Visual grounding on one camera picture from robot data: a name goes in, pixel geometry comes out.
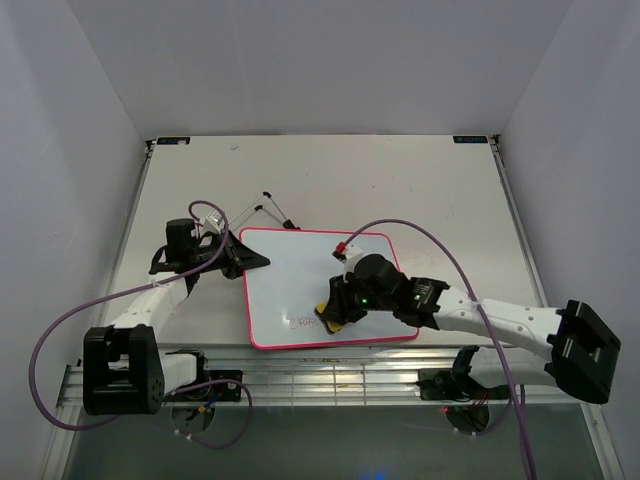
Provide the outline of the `pink framed whiteboard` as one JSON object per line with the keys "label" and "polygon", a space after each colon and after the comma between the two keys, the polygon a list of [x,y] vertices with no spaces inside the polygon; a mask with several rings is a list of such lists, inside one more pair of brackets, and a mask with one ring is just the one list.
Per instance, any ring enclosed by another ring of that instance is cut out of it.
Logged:
{"label": "pink framed whiteboard", "polygon": [[329,295],[329,279],[343,272],[332,257],[345,231],[246,227],[241,242],[270,260],[248,270],[243,283],[253,347],[267,350],[335,347],[409,341],[419,330],[392,314],[372,312],[330,335],[314,313]]}

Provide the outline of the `yellow bone-shaped eraser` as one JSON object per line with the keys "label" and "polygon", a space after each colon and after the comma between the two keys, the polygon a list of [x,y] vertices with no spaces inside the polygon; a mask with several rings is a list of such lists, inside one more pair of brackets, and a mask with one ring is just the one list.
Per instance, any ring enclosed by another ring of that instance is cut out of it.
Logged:
{"label": "yellow bone-shaped eraser", "polygon": [[320,302],[314,308],[314,314],[329,335],[333,335],[344,328],[346,324],[345,312],[345,307],[337,300]]}

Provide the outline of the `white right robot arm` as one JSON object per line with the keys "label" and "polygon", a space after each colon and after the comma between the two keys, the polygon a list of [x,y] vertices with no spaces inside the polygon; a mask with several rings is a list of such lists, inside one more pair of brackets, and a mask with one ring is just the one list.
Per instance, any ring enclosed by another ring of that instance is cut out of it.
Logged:
{"label": "white right robot arm", "polygon": [[496,339],[501,349],[462,347],[451,367],[419,376],[427,399],[506,399],[508,385],[557,387],[591,404],[608,402],[621,342],[586,303],[534,308],[474,301],[444,281],[407,277],[380,254],[342,260],[329,280],[329,296],[315,307],[334,334],[370,312],[388,312],[415,328],[471,333]]}

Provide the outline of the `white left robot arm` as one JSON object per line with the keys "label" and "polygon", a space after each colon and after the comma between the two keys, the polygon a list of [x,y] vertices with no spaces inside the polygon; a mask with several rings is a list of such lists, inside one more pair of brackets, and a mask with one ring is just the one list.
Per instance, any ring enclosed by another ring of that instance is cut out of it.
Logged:
{"label": "white left robot arm", "polygon": [[191,218],[171,220],[166,243],[154,254],[150,288],[83,342],[83,407],[92,415],[155,414],[164,398],[181,390],[205,397],[212,376],[194,350],[162,353],[156,335],[177,306],[189,298],[203,273],[219,271],[234,280],[270,260],[218,226],[199,234]]}

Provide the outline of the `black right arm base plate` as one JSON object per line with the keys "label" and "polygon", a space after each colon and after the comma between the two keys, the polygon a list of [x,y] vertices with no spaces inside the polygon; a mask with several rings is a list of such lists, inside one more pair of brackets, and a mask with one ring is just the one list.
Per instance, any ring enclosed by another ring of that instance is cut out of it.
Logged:
{"label": "black right arm base plate", "polygon": [[472,360],[479,360],[481,353],[494,353],[494,349],[479,346],[462,347],[449,369],[420,369],[415,384],[422,400],[448,400],[456,402],[475,400],[508,400],[506,380],[494,387],[479,383],[471,377]]}

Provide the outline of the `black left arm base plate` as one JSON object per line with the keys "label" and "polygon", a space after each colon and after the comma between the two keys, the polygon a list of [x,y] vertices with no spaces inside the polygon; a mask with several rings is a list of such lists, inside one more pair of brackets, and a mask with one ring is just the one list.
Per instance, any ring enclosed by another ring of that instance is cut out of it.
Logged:
{"label": "black left arm base plate", "polygon": [[242,370],[205,370],[193,383],[181,386],[177,391],[167,394],[164,402],[196,402],[209,404],[217,402],[239,402],[243,389]]}

